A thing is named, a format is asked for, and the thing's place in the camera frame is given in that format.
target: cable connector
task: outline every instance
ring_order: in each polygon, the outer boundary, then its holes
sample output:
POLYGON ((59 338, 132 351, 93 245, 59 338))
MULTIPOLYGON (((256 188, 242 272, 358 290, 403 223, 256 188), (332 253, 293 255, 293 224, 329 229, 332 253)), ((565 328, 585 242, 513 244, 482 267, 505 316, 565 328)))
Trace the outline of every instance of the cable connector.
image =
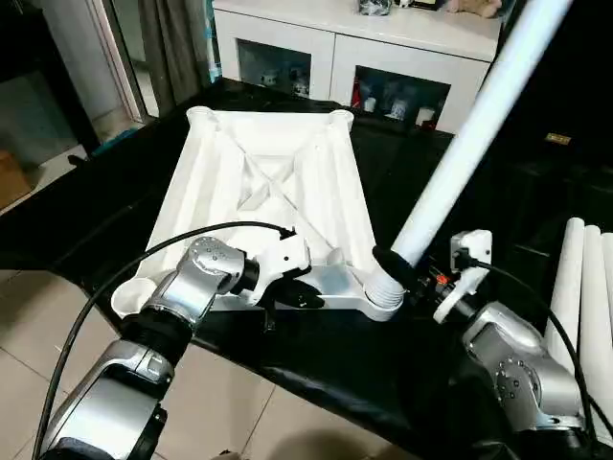
POLYGON ((455 267, 460 271, 471 268, 472 266, 478 266, 479 261, 474 257, 470 257, 470 252, 467 247, 458 249, 451 257, 453 257, 455 267))
POLYGON ((280 228, 279 235, 279 240, 287 240, 288 238, 297 235, 296 227, 291 227, 291 230, 288 230, 286 228, 280 228))

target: countertop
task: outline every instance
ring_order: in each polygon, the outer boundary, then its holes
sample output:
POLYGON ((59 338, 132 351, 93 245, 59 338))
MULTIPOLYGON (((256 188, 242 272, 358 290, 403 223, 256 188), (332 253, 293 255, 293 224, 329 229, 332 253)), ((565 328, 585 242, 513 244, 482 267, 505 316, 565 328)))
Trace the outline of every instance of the countertop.
POLYGON ((492 62, 501 22, 468 12, 396 6, 387 16, 357 12, 357 0, 215 0, 216 11, 492 62))

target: white cylinder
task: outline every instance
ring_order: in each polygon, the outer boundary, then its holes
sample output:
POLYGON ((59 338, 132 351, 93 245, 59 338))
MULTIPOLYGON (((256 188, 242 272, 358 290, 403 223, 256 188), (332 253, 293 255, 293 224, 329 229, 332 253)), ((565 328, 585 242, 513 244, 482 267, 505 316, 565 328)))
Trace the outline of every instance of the white cylinder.
MULTIPOLYGON (((581 276, 581 318, 579 360, 587 390, 608 418, 613 417, 613 341, 609 301, 604 274, 601 231, 595 225, 585 227, 583 274, 581 276)), ((613 439, 593 412, 601 441, 613 446, 613 439)))
MULTIPOLYGON (((570 218, 566 222, 551 305, 552 311, 556 314, 575 349, 577 349, 579 333, 584 229, 585 224, 580 218, 570 218)), ((571 374, 575 374, 573 361, 551 321, 547 323, 545 330, 545 344, 552 358, 568 369, 571 374)))
POLYGON ((613 336, 613 233, 602 235, 602 254, 604 255, 604 272, 606 274, 606 290, 609 295, 609 318, 611 336, 613 336))
MULTIPOLYGON (((458 135, 430 178, 393 249, 415 266, 441 228, 492 139, 521 94, 572 0, 531 0, 515 24, 458 135)), ((368 280, 369 298, 396 308, 402 287, 380 267, 368 280)))

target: white bracket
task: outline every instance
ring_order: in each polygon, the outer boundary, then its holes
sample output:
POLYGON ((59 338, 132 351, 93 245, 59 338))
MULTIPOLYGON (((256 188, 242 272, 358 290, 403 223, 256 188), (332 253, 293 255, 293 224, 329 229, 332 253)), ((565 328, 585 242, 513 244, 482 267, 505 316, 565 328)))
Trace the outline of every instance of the white bracket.
MULTIPOLYGON (((467 249, 468 255, 478 261, 491 263, 491 232, 489 230, 473 230, 451 237, 451 271, 458 273, 454 254, 461 249, 467 249)), ((486 278, 489 270, 480 266, 471 266, 462 271, 454 289, 441 302, 434 312, 435 321, 442 323, 453 306, 465 295, 473 295, 477 287, 486 278)))
POLYGON ((247 305, 256 305, 270 284, 279 280, 284 273, 292 270, 306 270, 310 267, 310 253, 307 241, 298 235, 280 240, 269 246, 256 257, 260 265, 260 276, 253 292, 247 297, 247 305))

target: cardboard box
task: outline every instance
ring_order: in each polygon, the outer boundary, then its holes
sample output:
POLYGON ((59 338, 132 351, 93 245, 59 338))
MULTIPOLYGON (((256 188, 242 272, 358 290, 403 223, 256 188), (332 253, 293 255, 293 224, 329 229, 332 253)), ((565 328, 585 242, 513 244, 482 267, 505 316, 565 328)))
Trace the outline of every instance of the cardboard box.
POLYGON ((31 191, 15 159, 7 151, 0 150, 0 209, 31 191))

